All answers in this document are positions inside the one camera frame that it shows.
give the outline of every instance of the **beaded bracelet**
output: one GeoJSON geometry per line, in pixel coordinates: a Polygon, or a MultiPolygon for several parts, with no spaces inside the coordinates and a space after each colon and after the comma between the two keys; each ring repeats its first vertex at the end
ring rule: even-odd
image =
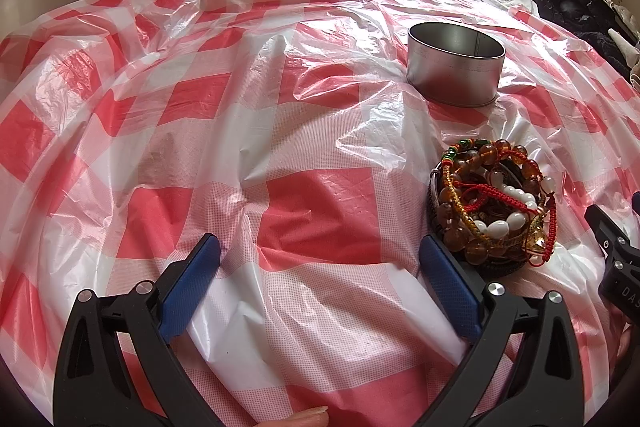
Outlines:
{"type": "Polygon", "coordinates": [[[555,183],[527,157],[524,147],[511,148],[506,140],[463,139],[445,151],[434,174],[443,187],[437,195],[436,218],[449,250],[465,250],[466,259],[476,265],[500,257],[531,266],[549,260],[557,230],[555,183]],[[488,170],[481,177],[484,169],[488,170]],[[505,174],[522,188],[503,183],[505,174]],[[476,182],[465,182],[470,175],[476,182]],[[509,215],[487,225],[481,217],[492,205],[499,214],[509,215]]]}

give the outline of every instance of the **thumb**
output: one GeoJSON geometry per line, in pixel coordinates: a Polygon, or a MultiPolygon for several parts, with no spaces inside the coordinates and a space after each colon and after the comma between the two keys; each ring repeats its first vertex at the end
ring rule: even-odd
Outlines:
{"type": "Polygon", "coordinates": [[[328,407],[315,407],[297,412],[287,419],[265,422],[255,427],[327,427],[329,425],[329,415],[326,413],[328,409],[328,407]]]}

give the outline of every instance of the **fingernail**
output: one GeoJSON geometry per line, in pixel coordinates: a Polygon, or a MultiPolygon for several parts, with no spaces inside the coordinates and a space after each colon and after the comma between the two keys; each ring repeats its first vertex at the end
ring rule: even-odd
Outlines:
{"type": "Polygon", "coordinates": [[[328,407],[314,407],[313,409],[307,409],[306,411],[300,411],[292,414],[287,418],[287,420],[300,420],[301,418],[309,418],[311,416],[315,416],[317,414],[325,413],[329,410],[328,407]]]}

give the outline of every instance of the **red and white checkered tablecloth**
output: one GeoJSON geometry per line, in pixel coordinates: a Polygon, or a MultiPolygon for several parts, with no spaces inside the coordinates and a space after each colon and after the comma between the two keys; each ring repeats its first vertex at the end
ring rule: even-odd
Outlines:
{"type": "Polygon", "coordinates": [[[473,0],[84,0],[0,44],[0,100],[0,352],[48,417],[76,294],[156,279],[212,232],[222,267],[175,349],[228,427],[318,405],[411,426],[466,348],[416,275],[430,170],[467,136],[525,145],[561,187],[556,253],[506,284],[563,292],[587,414],[606,399],[622,322],[582,215],[637,244],[640,98],[557,26],[473,0]],[[504,43],[494,105],[406,83],[406,30],[434,20],[504,43]]]}

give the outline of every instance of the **metal screw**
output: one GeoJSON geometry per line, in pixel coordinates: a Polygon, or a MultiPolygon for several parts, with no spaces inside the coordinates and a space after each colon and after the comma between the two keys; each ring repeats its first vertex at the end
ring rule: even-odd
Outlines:
{"type": "Polygon", "coordinates": [[[146,295],[153,288],[154,288],[153,283],[151,283],[149,281],[143,281],[140,284],[138,284],[138,286],[136,286],[136,292],[138,292],[140,295],[146,295]]]}
{"type": "Polygon", "coordinates": [[[487,286],[489,293],[491,295],[495,295],[499,297],[500,295],[504,295],[504,286],[502,286],[499,282],[490,282],[489,286],[487,286]]]}
{"type": "Polygon", "coordinates": [[[78,300],[80,302],[87,302],[91,300],[92,297],[92,293],[91,290],[82,290],[79,294],[78,294],[78,300]]]}
{"type": "Polygon", "coordinates": [[[558,292],[549,292],[549,300],[558,304],[562,302],[562,296],[558,292]]]}

